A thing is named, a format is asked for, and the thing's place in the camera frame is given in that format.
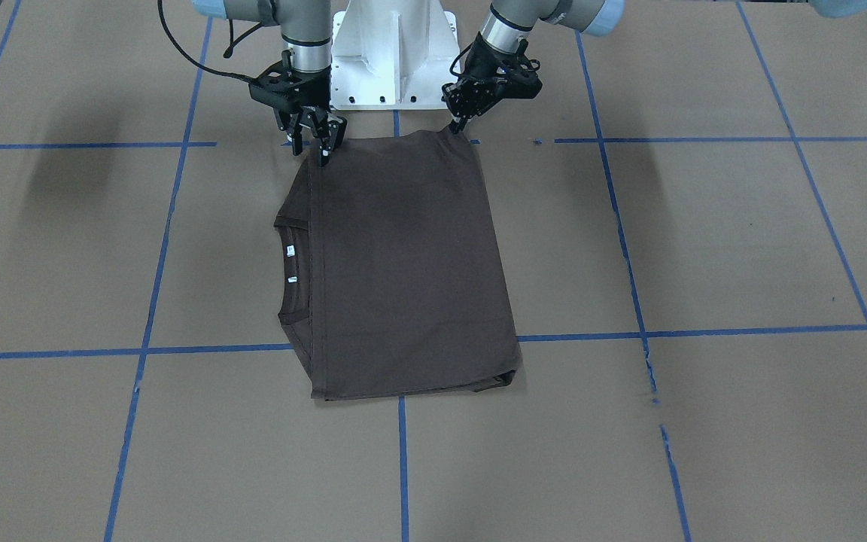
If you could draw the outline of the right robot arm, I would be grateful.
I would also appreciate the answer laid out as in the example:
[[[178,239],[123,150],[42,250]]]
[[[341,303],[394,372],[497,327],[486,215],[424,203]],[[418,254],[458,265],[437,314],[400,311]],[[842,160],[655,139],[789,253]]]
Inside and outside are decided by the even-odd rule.
[[[280,60],[255,77],[228,72],[248,83],[251,98],[275,111],[278,129],[303,151],[303,130],[318,141],[323,167],[340,147],[347,120],[330,109],[331,28],[327,1],[193,1],[197,13],[217,20],[254,22],[255,29],[278,27]]]

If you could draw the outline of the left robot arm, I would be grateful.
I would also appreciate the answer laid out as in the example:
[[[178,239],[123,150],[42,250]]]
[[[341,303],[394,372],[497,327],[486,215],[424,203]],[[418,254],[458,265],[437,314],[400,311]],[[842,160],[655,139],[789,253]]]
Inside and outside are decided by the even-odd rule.
[[[616,28],[624,8],[623,1],[492,1],[474,40],[450,65],[455,81],[443,85],[451,133],[504,100],[539,95],[540,64],[526,54],[537,23],[601,37]]]

